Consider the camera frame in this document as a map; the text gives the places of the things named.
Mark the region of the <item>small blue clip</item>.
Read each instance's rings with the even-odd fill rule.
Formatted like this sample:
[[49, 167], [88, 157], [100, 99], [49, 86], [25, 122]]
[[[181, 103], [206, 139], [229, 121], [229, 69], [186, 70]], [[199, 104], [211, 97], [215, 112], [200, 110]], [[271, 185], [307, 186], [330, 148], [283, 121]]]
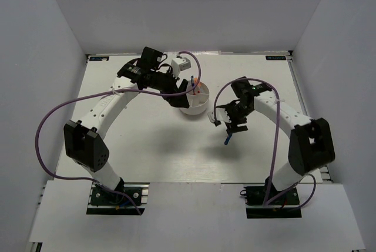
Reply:
[[230, 139], [231, 139], [231, 136], [227, 136], [227, 137], [226, 137], [226, 139], [225, 139], [225, 141], [224, 141], [224, 144], [225, 144], [226, 146], [228, 145]]

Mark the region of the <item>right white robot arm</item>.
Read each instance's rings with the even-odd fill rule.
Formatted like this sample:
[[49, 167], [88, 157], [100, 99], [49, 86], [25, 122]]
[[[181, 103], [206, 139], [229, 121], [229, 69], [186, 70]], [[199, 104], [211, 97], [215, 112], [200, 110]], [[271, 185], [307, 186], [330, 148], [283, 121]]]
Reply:
[[[265, 204], [279, 204], [287, 191], [296, 186], [313, 171], [335, 160], [335, 150], [330, 124], [324, 119], [313, 119], [295, 110], [280, 99], [271, 84], [247, 77], [228, 83], [236, 96], [225, 105], [214, 104], [208, 114], [218, 126], [225, 124], [227, 136], [247, 131], [247, 117], [257, 112], [276, 126], [269, 176], [266, 178]], [[287, 162], [275, 169], [279, 133], [289, 139]]]

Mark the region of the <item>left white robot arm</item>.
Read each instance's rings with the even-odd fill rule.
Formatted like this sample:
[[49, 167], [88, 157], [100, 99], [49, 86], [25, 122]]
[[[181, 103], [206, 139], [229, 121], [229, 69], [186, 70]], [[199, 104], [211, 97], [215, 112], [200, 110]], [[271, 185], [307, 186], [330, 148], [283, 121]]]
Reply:
[[189, 69], [188, 58], [177, 56], [170, 64], [162, 62], [163, 53], [145, 47], [141, 56], [124, 64], [110, 87], [91, 110], [77, 121], [68, 121], [64, 128], [66, 155], [105, 186], [104, 198], [119, 204], [124, 198], [123, 180], [109, 164], [109, 149], [104, 138], [112, 123], [141, 90], [152, 88], [162, 94], [170, 106], [188, 108], [188, 81], [179, 79]]

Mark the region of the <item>white round divided organizer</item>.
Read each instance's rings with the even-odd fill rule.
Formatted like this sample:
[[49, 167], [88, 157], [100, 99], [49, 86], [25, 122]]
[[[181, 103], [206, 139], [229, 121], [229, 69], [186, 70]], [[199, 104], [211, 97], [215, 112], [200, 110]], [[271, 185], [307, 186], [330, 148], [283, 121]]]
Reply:
[[199, 89], [201, 90], [199, 94], [196, 94], [195, 90], [194, 92], [189, 92], [187, 94], [190, 107], [179, 108], [182, 113], [195, 116], [202, 114], [207, 109], [210, 97], [209, 89], [204, 83], [201, 83], [201, 87], [199, 87]]

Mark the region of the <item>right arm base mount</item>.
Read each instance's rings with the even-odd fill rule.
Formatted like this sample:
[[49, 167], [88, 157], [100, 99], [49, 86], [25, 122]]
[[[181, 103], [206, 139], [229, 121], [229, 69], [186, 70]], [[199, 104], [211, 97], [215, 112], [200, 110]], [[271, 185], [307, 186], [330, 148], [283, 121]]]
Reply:
[[247, 219], [299, 219], [302, 218], [297, 189], [263, 206], [266, 189], [264, 186], [245, 186], [239, 193], [244, 198]]

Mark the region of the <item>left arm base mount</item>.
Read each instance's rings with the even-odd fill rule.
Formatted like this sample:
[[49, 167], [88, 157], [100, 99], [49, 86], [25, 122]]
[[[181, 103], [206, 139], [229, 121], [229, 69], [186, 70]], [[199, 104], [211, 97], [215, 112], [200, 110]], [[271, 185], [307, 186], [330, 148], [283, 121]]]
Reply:
[[[123, 191], [133, 200], [140, 213], [143, 214], [149, 195], [149, 184], [125, 183]], [[139, 216], [138, 211], [128, 198], [109, 193], [96, 184], [93, 184], [90, 190], [86, 214]]]

